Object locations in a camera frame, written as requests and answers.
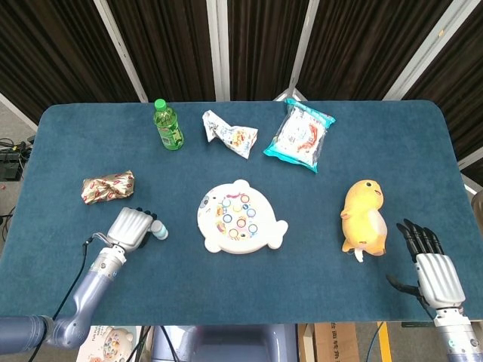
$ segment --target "toy fish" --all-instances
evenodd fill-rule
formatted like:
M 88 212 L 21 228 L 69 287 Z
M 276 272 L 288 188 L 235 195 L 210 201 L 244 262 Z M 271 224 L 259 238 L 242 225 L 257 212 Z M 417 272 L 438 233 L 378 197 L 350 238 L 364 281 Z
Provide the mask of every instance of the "toy fish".
M 206 194 L 198 209 L 198 227 L 211 253 L 245 254 L 265 245 L 280 248 L 288 224 L 275 219 L 265 196 L 238 179 Z

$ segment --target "green bottle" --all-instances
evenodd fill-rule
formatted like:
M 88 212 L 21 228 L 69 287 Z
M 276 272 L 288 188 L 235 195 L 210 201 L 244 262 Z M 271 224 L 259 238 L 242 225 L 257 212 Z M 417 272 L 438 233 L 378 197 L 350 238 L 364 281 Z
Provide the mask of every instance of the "green bottle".
M 154 102 L 154 108 L 154 124 L 158 128 L 163 145 L 171 151 L 180 149 L 184 144 L 184 137 L 178 126 L 176 112 L 161 99 Z

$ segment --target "white robotic hand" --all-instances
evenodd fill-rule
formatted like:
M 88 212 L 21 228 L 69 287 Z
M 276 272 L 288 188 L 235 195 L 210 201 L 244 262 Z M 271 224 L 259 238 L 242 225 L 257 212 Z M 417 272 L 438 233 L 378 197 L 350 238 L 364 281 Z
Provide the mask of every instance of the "white robotic hand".
M 416 268 L 418 287 L 404 285 L 393 276 L 387 280 L 400 292 L 416 296 L 426 312 L 436 310 L 434 323 L 443 338 L 448 360 L 483 362 L 480 342 L 471 323 L 463 314 L 465 293 L 449 256 L 446 256 L 435 233 L 405 219 L 397 224 Z

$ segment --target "black cable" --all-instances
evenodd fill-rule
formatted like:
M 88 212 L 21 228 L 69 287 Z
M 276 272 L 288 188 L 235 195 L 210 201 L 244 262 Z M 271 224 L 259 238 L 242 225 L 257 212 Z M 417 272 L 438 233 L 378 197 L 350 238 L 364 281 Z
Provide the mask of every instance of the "black cable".
M 13 212 L 15 210 L 15 207 L 12 207 L 10 211 L 8 211 L 9 214 L 11 214 L 12 216 L 9 216 L 5 219 L 5 224 L 3 224 L 3 227 L 2 227 L 2 239 L 3 239 L 3 242 L 5 242 L 5 236 L 4 236 L 4 233 L 5 233 L 5 230 L 7 230 L 7 234 L 8 234 L 8 222 L 11 220 L 11 218 L 13 217 Z
M 72 289 L 74 289 L 75 285 L 77 284 L 77 281 L 78 279 L 81 277 L 81 274 L 82 272 L 84 271 L 84 267 L 85 267 L 85 260 L 87 259 L 88 257 L 88 245 L 92 242 L 93 238 L 90 237 L 89 239 L 87 239 L 83 245 L 82 245 L 82 266 L 80 268 L 80 270 L 78 271 L 77 273 L 77 276 L 75 277 L 74 281 L 72 282 L 72 284 L 70 285 L 70 288 L 69 290 L 67 291 L 66 295 L 63 297 L 63 300 L 62 302 L 59 304 L 59 308 L 57 308 L 57 310 L 55 311 L 55 314 L 54 316 L 52 317 L 52 320 L 55 321 L 55 319 L 57 318 L 57 316 L 59 315 L 60 313 L 60 310 L 62 309 L 63 305 L 66 304 L 66 300 L 67 298 L 69 298 L 69 295 L 70 293 L 72 292 Z
M 367 357 L 365 358 L 365 362 L 369 362 L 369 358 L 371 357 L 371 351 L 372 351 L 372 346 L 374 345 L 374 340 L 376 339 L 377 337 L 377 334 L 379 334 L 379 331 L 380 331 L 380 328 L 385 324 L 385 322 L 381 323 L 379 325 L 379 327 L 377 328 L 376 330 L 376 333 L 374 334 L 374 336 L 372 337 L 372 340 L 371 340 L 371 343 L 369 345 L 369 350 L 368 350 L 368 355 Z
M 146 341 L 146 338 L 148 336 L 148 333 L 149 331 L 151 330 L 151 326 L 148 327 L 148 329 L 146 330 L 146 332 L 144 333 L 143 336 L 141 336 L 141 338 L 139 339 L 139 342 L 136 344 L 136 347 L 134 347 L 134 349 L 132 350 L 131 354 L 129 354 L 129 357 L 128 357 L 128 360 L 126 362 L 131 362 L 134 354 L 136 353 L 136 351 L 139 349 L 139 347 L 141 346 L 141 344 L 144 345 L 144 342 Z
M 84 267 L 85 267 L 85 260 L 87 259 L 87 256 L 88 256 L 88 245 L 93 241 L 93 238 L 90 237 L 89 239 L 87 239 L 83 244 L 82 244 L 82 266 L 80 268 L 80 270 L 78 271 L 78 274 L 77 276 L 75 277 L 74 281 L 72 282 L 72 284 L 70 285 L 70 288 L 69 290 L 67 291 L 66 295 L 63 297 L 63 300 L 62 302 L 59 304 L 59 307 L 57 308 L 57 310 L 55 311 L 55 314 L 54 316 L 52 317 L 52 320 L 55 321 L 55 319 L 57 318 L 57 316 L 59 315 L 60 313 L 60 310 L 62 309 L 63 305 L 66 303 L 66 300 L 67 298 L 69 298 L 69 295 L 70 293 L 72 292 L 72 289 L 74 289 L 75 285 L 77 284 L 78 282 L 78 279 L 81 277 L 81 274 L 82 272 L 84 271 Z M 29 362 L 33 362 L 33 360 L 35 359 L 35 356 L 38 354 L 38 350 L 41 348 L 42 346 L 42 343 L 44 341 L 44 338 L 45 338 L 45 334 L 47 332 L 47 327 L 45 328 L 44 330 L 44 335 L 42 337 L 42 342 L 40 342 L 37 347 L 35 347 L 35 350 L 34 352 L 32 353 L 32 355 L 30 356 L 30 359 L 29 359 Z
M 176 351 L 175 351 L 175 349 L 173 347 L 173 343 L 171 343 L 171 339 L 169 338 L 168 332 L 166 332 L 165 326 L 161 326 L 161 330 L 163 331 L 163 333 L 164 333 L 164 335 L 166 337 L 166 340 L 168 341 L 169 349 L 171 350 L 171 354 L 173 355 L 174 362 L 180 362 L 180 358 L 176 354 Z

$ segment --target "wrapping paper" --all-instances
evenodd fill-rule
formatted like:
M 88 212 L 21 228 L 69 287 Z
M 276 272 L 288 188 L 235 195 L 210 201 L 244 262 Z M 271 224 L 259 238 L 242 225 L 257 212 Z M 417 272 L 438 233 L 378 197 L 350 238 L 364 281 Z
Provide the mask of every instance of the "wrapping paper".
M 87 205 L 90 205 L 116 198 L 127 198 L 134 192 L 134 180 L 131 170 L 93 179 L 85 179 L 82 183 L 82 200 Z

